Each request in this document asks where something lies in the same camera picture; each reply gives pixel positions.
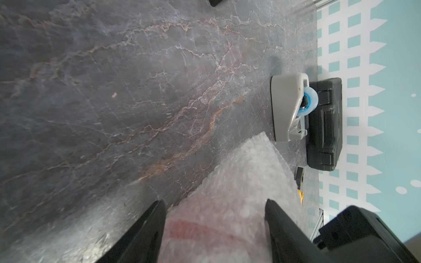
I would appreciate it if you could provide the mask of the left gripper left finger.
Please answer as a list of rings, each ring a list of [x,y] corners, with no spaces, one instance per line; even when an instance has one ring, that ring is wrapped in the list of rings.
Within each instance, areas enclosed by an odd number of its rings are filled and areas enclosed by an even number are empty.
[[[129,230],[97,262],[158,262],[166,221],[164,201],[156,200]]]

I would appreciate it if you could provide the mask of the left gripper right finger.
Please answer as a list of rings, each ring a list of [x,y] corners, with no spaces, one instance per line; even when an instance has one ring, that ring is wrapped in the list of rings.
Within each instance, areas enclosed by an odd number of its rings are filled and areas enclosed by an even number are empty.
[[[327,263],[321,253],[286,212],[272,199],[265,204],[274,263]]]

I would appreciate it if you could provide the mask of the clear bubble wrap sheet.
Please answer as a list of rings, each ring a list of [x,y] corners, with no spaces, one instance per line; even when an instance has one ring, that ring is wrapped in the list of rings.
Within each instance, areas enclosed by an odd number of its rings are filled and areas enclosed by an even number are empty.
[[[287,162],[265,133],[233,149],[166,218],[161,263],[269,263],[265,204],[304,232],[305,211]]]

